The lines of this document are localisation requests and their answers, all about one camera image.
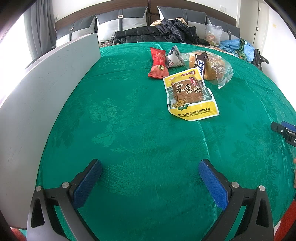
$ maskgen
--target hand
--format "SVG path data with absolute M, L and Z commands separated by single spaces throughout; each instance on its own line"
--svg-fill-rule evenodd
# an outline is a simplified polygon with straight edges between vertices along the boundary
M 294 176 L 294 188 L 296 188 L 296 170 L 295 170 L 295 176 Z

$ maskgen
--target gray and white pillow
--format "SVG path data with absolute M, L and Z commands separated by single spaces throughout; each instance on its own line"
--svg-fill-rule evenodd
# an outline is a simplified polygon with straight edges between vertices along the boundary
M 223 29 L 220 41 L 239 39 L 240 29 L 229 23 L 207 16 L 207 24 L 221 26 Z
M 115 31 L 147 26 L 147 7 L 131 7 L 98 14 L 99 42 L 111 39 Z
M 157 7 L 160 20 L 183 18 L 189 27 L 196 27 L 196 34 L 199 38 L 205 39 L 205 20 L 206 13 L 189 9 L 174 7 Z
M 79 37 L 95 32 L 96 16 L 82 18 L 57 30 L 57 47 Z

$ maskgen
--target black puffer jacket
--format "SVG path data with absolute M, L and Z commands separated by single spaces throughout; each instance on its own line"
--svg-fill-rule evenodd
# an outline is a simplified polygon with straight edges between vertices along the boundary
M 115 32 L 114 43 L 137 42 L 174 42 L 187 44 L 210 44 L 204 39 L 199 39 L 195 27 L 188 27 L 178 19 L 163 19 L 156 26 L 145 26 Z

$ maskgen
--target beige cloth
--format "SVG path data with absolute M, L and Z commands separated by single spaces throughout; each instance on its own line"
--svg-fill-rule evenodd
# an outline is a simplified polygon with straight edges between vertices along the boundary
M 186 26 L 188 26 L 188 24 L 185 22 L 184 18 L 176 18 L 176 19 L 178 19 L 181 23 L 183 23 Z M 156 20 L 153 23 L 151 23 L 151 26 L 159 25 L 160 23 L 161 23 L 160 20 Z

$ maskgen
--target white snack package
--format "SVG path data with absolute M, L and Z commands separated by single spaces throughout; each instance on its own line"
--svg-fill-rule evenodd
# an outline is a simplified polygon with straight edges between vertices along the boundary
M 165 57 L 165 62 L 168 68 L 184 65 L 184 61 L 180 56 L 180 51 L 178 50 L 178 47 L 176 45 L 172 47 L 168 55 Z

